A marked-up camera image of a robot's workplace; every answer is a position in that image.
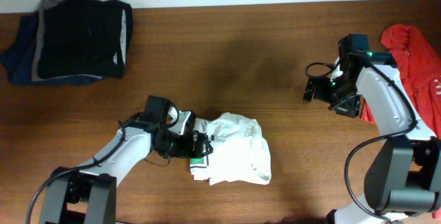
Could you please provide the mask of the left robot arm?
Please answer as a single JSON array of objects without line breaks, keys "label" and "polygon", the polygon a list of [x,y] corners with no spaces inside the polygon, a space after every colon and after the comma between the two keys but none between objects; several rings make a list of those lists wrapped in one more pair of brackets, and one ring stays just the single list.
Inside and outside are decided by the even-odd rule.
[{"label": "left robot arm", "polygon": [[195,122],[193,111],[149,96],[144,110],[120,122],[115,137],[91,159],[53,171],[33,196],[26,219],[44,193],[40,223],[115,223],[117,187],[151,152],[167,160],[212,154],[214,137],[195,130]]}]

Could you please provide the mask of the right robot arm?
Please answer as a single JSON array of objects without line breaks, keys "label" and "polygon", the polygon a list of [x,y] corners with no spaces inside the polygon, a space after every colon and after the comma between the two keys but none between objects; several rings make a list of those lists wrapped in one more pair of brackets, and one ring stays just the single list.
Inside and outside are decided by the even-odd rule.
[{"label": "right robot arm", "polygon": [[400,80],[390,52],[369,48],[364,34],[348,34],[338,42],[339,56],[322,75],[309,74],[303,99],[329,104],[336,114],[355,118],[360,102],[368,103],[380,135],[357,145],[345,161],[344,180],[350,191],[349,164],[361,148],[382,143],[367,170],[364,192],[349,192],[352,203],[332,210],[327,223],[401,223],[405,218],[440,209],[440,140],[420,118]]}]

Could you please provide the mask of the white t-shirt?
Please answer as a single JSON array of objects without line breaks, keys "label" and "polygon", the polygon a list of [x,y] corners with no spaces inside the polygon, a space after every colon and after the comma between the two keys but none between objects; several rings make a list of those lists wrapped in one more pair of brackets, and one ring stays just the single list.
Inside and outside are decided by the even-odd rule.
[{"label": "white t-shirt", "polygon": [[190,160],[194,180],[269,184],[271,154],[256,119],[226,112],[213,121],[197,119],[194,129],[208,135],[213,147],[211,154]]}]

